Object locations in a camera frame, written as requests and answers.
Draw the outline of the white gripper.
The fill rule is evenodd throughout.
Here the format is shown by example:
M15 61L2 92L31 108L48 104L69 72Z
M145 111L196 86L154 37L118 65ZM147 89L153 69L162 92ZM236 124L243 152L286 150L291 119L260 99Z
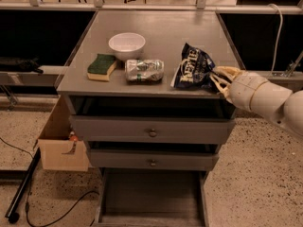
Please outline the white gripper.
M268 79L254 72L233 66L216 66L210 79L228 101L237 108L251 112L251 101L257 89Z

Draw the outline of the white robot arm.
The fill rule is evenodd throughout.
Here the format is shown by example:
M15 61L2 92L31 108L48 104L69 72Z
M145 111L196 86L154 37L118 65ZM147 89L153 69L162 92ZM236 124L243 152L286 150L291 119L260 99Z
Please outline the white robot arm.
M272 83L256 72L216 66L210 79L235 107L257 114L272 125L303 137L303 92Z

